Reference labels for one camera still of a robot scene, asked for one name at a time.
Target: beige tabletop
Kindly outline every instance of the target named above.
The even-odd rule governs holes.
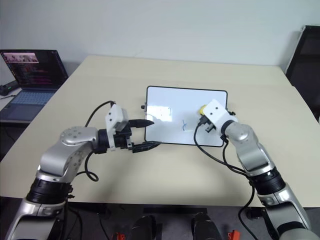
[[[114,100],[129,118],[144,118],[140,106],[149,85],[226,90],[228,108],[255,130],[301,204],[320,206],[320,126],[278,67],[103,56],[86,58],[16,141],[0,164],[0,195],[23,198],[43,152],[64,129],[83,126],[100,103]],[[105,128],[107,112],[101,108],[90,126]],[[136,144],[144,140],[141,128],[132,135]],[[222,148],[205,149],[221,157]],[[232,145],[226,157],[240,166]],[[100,180],[77,176],[76,202],[241,206],[250,196],[243,176],[195,146],[161,144],[135,154],[117,149],[91,158],[88,167]],[[252,205],[261,206],[257,197]]]

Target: whiteboard frame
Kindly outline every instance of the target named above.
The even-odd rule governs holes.
[[[224,108],[227,109],[228,105],[228,92],[226,90],[218,90],[218,89],[203,89],[203,88],[188,88],[188,87],[174,87],[174,86],[156,86],[156,85],[149,85],[146,88],[146,98],[145,98],[145,119],[147,119],[147,109],[148,109],[148,88],[154,87],[154,88],[169,88],[169,89],[186,89],[186,90],[201,90],[201,91],[217,91],[217,92],[225,92],[225,106]],[[146,134],[147,134],[147,128],[144,128],[144,141],[146,140]],[[188,143],[175,143],[175,142],[161,142],[162,144],[174,144],[174,145],[189,145],[189,146],[195,146],[196,144],[188,144]],[[224,145],[224,141],[222,140],[221,145],[203,145],[199,144],[199,146],[203,147],[214,147],[214,148],[221,148]]]

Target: yellow object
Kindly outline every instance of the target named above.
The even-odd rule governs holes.
[[[204,108],[205,108],[206,106],[207,106],[207,105],[203,105],[203,106],[199,109],[198,112],[199,112],[200,115],[205,115],[205,114],[204,114]]]

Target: whiteboard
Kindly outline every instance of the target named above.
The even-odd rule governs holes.
[[[154,124],[145,128],[145,140],[195,145],[195,128],[201,117],[199,109],[212,99],[227,107],[227,97],[224,90],[148,86],[145,118]],[[207,133],[206,127],[198,128],[196,140],[199,145],[221,147],[223,141],[216,131]]]

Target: white wall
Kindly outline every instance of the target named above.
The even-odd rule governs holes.
[[[0,48],[286,66],[319,0],[0,0]],[[12,80],[0,61],[1,84]]]

